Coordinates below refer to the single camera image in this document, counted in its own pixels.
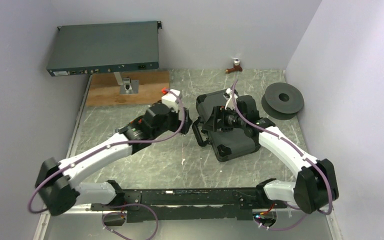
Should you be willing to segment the black poker set case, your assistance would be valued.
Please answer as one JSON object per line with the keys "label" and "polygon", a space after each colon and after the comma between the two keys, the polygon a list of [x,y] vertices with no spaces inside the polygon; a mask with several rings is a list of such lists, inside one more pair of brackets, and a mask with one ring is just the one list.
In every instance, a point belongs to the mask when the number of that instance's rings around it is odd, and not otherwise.
{"label": "black poker set case", "polygon": [[211,146],[219,162],[227,162],[257,152],[261,146],[257,137],[247,137],[243,130],[235,128],[229,132],[206,132],[203,122],[210,116],[213,107],[225,106],[224,90],[201,94],[196,98],[195,108],[198,114],[192,124],[192,131],[199,146]]}

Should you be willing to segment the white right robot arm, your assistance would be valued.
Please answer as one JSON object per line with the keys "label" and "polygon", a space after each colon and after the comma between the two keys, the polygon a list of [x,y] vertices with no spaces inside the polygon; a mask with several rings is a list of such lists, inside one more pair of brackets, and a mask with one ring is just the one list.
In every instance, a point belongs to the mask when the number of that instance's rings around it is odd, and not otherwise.
{"label": "white right robot arm", "polygon": [[290,141],[275,124],[259,116],[255,100],[244,95],[230,96],[225,106],[214,106],[204,118],[202,130],[206,133],[229,133],[242,129],[244,134],[273,153],[294,174],[295,182],[268,179],[257,186],[256,203],[269,207],[274,201],[295,203],[306,214],[318,211],[330,215],[333,201],[339,196],[334,165],[319,160]]}

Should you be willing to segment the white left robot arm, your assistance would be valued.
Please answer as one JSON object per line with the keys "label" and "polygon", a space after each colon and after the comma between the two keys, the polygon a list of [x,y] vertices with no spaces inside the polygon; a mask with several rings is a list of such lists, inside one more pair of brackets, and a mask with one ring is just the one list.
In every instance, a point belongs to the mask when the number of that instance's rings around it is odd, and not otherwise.
{"label": "white left robot arm", "polygon": [[40,166],[34,194],[40,196],[44,210],[52,216],[83,204],[102,204],[117,210],[125,203],[125,193],[116,181],[89,183],[84,180],[117,160],[169,140],[170,136],[160,137],[166,132],[187,134],[191,125],[186,107],[157,102],[145,114],[91,149],[60,161],[53,157],[45,160]]}

